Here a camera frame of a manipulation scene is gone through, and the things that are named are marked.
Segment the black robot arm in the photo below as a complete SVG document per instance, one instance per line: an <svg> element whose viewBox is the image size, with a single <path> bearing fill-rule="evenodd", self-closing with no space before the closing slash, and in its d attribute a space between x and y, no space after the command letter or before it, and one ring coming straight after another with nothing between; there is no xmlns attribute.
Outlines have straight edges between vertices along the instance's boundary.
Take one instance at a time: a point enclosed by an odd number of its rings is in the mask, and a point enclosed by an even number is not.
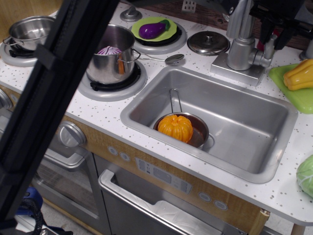
<svg viewBox="0 0 313 235"><path fill-rule="evenodd" d="M93 50L117 8L115 0L66 0L33 68L17 107L0 141L0 165L8 182L0 186L0 213L12 219L48 144L82 79ZM287 176L290 163L278 168L271 186L287 192L269 199L268 187L235 179L229 173L203 164L188 154L172 149L169 156L152 150L173 166L203 179L231 194L301 226L313 224L313 200Z"/></svg>

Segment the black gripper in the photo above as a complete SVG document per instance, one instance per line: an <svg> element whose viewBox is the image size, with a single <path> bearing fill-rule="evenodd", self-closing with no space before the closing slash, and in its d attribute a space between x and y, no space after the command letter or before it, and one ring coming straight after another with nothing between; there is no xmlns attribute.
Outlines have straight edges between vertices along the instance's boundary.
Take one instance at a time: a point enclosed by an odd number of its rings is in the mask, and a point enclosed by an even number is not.
<svg viewBox="0 0 313 235"><path fill-rule="evenodd" d="M228 32L251 31L254 19L260 19L259 40L264 45L275 27L283 28L275 50L282 50L297 32L313 30L313 14L304 0L216 0L215 9L230 16Z"/></svg>

